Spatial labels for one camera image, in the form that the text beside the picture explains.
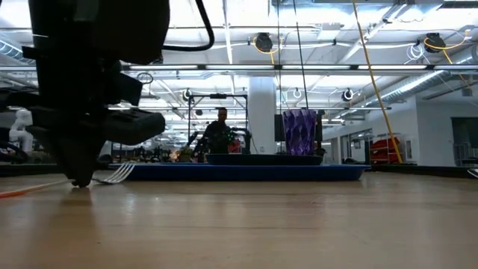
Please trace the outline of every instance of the black tray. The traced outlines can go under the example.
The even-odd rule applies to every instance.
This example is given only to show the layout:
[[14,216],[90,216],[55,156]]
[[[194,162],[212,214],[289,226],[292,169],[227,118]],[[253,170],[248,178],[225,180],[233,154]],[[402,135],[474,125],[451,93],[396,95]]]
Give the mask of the black tray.
[[320,165],[320,156],[207,154],[213,165]]

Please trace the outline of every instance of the potted plant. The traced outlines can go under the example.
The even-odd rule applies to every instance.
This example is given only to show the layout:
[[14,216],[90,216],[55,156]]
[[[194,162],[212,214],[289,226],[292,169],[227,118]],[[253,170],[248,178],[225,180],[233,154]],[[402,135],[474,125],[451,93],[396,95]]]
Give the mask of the potted plant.
[[179,150],[178,155],[179,162],[191,162],[193,150],[189,146],[184,146]]

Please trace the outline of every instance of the person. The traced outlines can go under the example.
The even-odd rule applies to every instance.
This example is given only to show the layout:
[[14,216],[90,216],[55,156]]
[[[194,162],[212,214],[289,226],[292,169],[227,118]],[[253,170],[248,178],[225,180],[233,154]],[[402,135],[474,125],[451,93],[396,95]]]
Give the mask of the person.
[[206,127],[203,137],[209,141],[209,152],[211,154],[228,154],[228,143],[225,143],[223,135],[228,129],[226,125],[227,109],[219,108],[217,120]]

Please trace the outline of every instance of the purple faceted vase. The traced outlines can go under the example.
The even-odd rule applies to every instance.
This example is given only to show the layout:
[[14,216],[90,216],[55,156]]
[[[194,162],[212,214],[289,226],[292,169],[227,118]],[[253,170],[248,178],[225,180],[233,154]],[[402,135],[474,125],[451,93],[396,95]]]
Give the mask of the purple faceted vase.
[[317,112],[308,109],[282,113],[288,155],[313,155]]

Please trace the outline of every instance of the pillar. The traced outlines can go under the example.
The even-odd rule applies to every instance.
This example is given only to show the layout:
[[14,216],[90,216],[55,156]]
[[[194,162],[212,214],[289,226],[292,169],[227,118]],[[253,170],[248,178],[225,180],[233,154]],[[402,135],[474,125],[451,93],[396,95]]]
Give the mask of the pillar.
[[274,78],[249,78],[248,111],[249,131],[253,139],[253,142],[251,141],[251,153],[275,154],[276,84]]

